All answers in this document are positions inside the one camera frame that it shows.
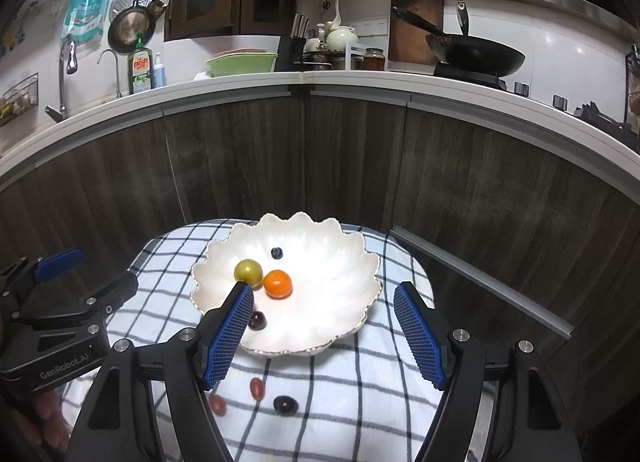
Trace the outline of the person left hand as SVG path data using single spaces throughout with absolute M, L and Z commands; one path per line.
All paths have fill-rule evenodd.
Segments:
M 35 396 L 25 409 L 13 410 L 12 416 L 26 439 L 34 446 L 47 445 L 53 450 L 64 453 L 70 442 L 70 428 L 62 414 L 62 400 L 56 390 Z

